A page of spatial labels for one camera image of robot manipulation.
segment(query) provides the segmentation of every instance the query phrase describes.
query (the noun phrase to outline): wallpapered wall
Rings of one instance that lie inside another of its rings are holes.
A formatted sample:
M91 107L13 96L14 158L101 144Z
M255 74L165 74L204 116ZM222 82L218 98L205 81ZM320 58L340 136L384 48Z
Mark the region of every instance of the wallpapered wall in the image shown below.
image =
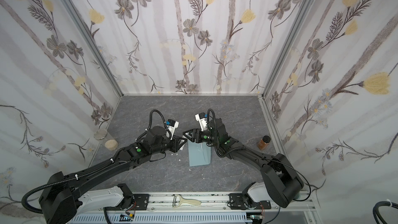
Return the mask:
M316 0L266 97L325 224L398 201L397 25L397 0Z
M88 167L119 97L59 0L0 5L0 222L45 223L19 201L58 171Z
M72 0L124 93L260 93L302 0Z

